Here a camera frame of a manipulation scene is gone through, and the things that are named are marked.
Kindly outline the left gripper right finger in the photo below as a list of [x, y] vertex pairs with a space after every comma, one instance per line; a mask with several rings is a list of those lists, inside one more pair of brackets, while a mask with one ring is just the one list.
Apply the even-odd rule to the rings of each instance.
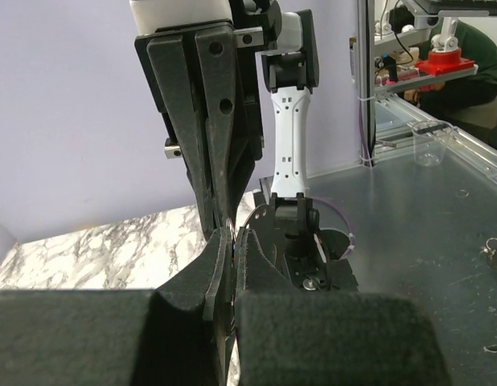
[[415, 302], [355, 291], [307, 294], [236, 238], [235, 320], [244, 385], [447, 385], [433, 323]]

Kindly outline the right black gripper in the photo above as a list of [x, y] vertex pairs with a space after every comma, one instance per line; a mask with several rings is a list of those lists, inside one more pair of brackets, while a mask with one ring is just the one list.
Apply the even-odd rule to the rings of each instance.
[[205, 238], [236, 218], [264, 147], [259, 82], [277, 148], [271, 191], [307, 193], [306, 115], [313, 92], [313, 14], [277, 1], [229, 1], [232, 21], [160, 28], [135, 50], [171, 150], [182, 157]]

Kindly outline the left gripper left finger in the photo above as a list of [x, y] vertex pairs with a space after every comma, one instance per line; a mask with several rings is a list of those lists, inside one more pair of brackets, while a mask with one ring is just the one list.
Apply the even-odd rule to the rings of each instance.
[[0, 385], [224, 385], [232, 232], [157, 289], [0, 290]]

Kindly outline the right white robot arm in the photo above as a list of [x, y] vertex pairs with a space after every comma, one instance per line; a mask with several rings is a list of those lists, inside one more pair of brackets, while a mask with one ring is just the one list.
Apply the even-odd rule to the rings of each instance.
[[257, 72], [275, 119], [269, 259], [304, 290], [354, 290], [352, 234], [321, 229], [306, 178], [306, 118], [319, 83], [310, 10], [276, 1], [133, 1], [135, 51], [195, 193], [202, 232], [234, 222], [264, 147]]

